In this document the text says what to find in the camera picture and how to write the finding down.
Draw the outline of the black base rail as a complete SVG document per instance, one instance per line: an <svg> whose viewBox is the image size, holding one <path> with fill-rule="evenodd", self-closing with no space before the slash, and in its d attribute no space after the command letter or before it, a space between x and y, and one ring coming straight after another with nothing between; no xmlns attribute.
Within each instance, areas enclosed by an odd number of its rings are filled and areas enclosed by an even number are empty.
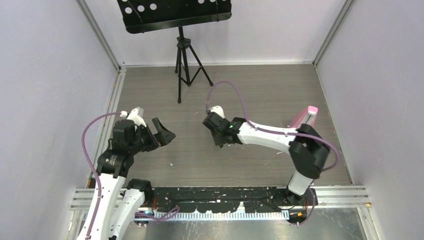
<svg viewBox="0 0 424 240"><path fill-rule="evenodd" d="M295 196L285 187L156 187L135 221L286 220L300 224L318 205L316 191Z"/></svg>

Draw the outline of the black music stand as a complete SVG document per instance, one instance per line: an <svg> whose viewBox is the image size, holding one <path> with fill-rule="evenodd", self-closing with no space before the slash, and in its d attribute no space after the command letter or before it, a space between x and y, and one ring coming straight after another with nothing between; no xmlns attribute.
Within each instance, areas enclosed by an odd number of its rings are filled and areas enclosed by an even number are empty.
<svg viewBox="0 0 424 240"><path fill-rule="evenodd" d="M117 4L130 34L178 29L174 70L178 77L178 103L182 102L182 85L190 87L199 72L214 86L183 27L230 19L230 0L118 0Z"/></svg>

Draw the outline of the pink metronome box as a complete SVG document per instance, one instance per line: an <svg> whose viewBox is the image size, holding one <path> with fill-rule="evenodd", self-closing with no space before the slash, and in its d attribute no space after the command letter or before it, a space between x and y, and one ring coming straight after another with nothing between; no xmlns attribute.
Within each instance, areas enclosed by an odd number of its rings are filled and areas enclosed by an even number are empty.
<svg viewBox="0 0 424 240"><path fill-rule="evenodd" d="M300 111L295 117L292 118L287 125L288 128L299 128L302 124L314 126L319 109L315 106L309 105Z"/></svg>

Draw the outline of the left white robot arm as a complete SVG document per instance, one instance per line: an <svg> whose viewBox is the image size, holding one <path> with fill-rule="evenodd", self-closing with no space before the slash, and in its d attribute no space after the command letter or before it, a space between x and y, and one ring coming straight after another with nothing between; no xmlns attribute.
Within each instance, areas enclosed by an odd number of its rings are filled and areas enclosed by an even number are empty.
<svg viewBox="0 0 424 240"><path fill-rule="evenodd" d="M152 119L157 132L152 133L141 117L127 117L112 128L108 148L97 159L93 172L94 194L79 240L120 240L133 222L139 207L148 207L154 199L151 182L132 179L116 206L134 157L168 145L176 135L158 118Z"/></svg>

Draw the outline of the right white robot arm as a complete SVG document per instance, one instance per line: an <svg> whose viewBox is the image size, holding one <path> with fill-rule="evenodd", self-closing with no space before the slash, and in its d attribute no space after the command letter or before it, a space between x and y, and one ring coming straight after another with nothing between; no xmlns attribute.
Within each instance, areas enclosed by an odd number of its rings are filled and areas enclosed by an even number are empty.
<svg viewBox="0 0 424 240"><path fill-rule="evenodd" d="M331 150L308 124L278 128L240 117L229 121L213 111L207 113L202 123L220 148L231 144L258 145L290 155L295 171L287 184L285 198L291 205L299 205L305 199L305 192L320 177Z"/></svg>

